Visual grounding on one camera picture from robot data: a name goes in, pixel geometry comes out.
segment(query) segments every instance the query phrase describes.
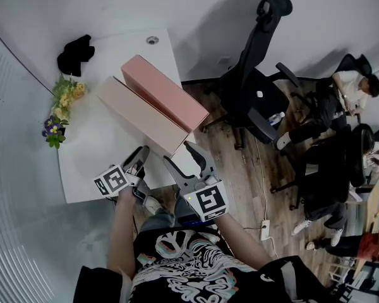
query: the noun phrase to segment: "plastic bottle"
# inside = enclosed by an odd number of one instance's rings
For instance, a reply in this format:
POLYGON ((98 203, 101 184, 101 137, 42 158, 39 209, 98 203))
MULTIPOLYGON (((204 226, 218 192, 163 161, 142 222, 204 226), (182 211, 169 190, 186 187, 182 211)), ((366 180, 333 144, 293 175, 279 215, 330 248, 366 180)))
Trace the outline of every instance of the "plastic bottle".
POLYGON ((283 112, 279 112, 278 114, 274 114, 273 116, 269 117, 268 122, 271 126, 274 126, 280 122, 283 117, 285 117, 285 114, 283 112))

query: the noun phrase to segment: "wooden floor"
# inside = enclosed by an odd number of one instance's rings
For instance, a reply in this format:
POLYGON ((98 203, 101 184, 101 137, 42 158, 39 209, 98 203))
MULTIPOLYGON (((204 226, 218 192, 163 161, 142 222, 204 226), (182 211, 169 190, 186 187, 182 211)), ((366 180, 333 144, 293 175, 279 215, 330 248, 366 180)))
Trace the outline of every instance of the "wooden floor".
MULTIPOLYGON (((277 85, 289 96, 291 87, 286 81, 278 81, 277 85)), ((186 85, 184 89, 201 103, 210 113, 205 122, 220 117, 224 112, 220 107, 219 99, 212 93, 204 93, 206 85, 186 85)), ((283 133, 296 125, 304 115, 298 112, 303 106, 292 100, 288 108, 286 119, 282 121, 279 133, 283 133)), ((325 251, 305 251, 308 241, 329 235, 325 230, 323 221, 311 224, 310 228, 303 230, 296 236, 291 230, 303 220, 303 206, 299 210, 290 211, 289 205, 296 200, 297 187, 291 187, 277 194, 271 194, 272 186, 279 187, 294 178, 294 171, 285 157, 281 157, 273 145, 264 145, 257 141, 249 132, 246 132, 246 147, 243 150, 234 149, 234 134, 232 128, 220 123, 209 129, 207 134, 195 131, 196 142, 204 149, 210 151, 215 160, 220 178, 224 181, 226 192, 230 201, 231 215, 249 232, 259 240, 258 228, 264 219, 270 220, 270 235, 275 242, 275 249, 279 257, 299 255, 306 266, 326 284, 328 281, 326 261, 331 262, 334 257, 325 251)), ((288 146, 288 150, 296 156, 302 154, 306 145, 298 147, 288 146)), ((156 195, 164 202, 168 209, 174 208, 175 188, 163 187, 155 190, 156 195)), ((138 208, 135 215, 138 228, 143 223, 146 210, 138 208)), ((271 257, 275 257, 271 239, 263 242, 271 257)))

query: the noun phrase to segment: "cardboard box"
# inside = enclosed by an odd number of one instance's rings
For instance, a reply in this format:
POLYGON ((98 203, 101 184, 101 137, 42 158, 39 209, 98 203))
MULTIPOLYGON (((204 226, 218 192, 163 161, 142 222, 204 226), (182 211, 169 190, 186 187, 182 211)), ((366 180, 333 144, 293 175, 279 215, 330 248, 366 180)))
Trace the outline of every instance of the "cardboard box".
POLYGON ((121 67, 126 85, 187 133, 193 132, 208 111, 166 75, 139 55, 121 67))
POLYGON ((145 134, 150 139, 149 147, 162 156, 171 157, 188 136, 176 123, 113 76, 99 87, 97 96, 145 134))

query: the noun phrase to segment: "white table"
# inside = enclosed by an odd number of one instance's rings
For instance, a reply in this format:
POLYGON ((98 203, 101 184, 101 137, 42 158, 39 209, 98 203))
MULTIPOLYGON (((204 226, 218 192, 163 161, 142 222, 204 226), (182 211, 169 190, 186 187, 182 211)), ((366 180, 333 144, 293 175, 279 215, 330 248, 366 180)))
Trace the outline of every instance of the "white table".
MULTIPOLYGON (((71 108, 71 122, 66 128, 66 141, 59 149, 59 165, 68 203, 101 199, 92 179, 110 164, 122 163, 145 136, 121 117, 112 113, 96 96, 95 89, 108 77, 124 81, 121 66, 136 54, 143 56, 159 71, 181 86, 167 30, 155 29, 115 35, 91 43, 95 54, 82 63, 81 78, 90 93, 71 108), (146 38, 157 36, 159 43, 149 45, 146 38)), ((188 140, 195 142, 193 134, 188 140)), ((199 175, 200 168, 181 145, 172 160, 186 175, 199 175)), ((145 181, 151 189, 175 184, 174 179, 155 153, 145 164, 145 181)))

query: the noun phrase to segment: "power strip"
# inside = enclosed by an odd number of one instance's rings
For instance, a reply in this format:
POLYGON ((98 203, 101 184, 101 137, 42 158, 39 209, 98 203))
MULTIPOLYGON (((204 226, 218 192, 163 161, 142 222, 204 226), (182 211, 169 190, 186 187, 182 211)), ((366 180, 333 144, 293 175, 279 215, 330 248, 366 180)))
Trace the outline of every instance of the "power strip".
POLYGON ((270 238, 270 220, 261 221, 260 239, 265 241, 270 238))

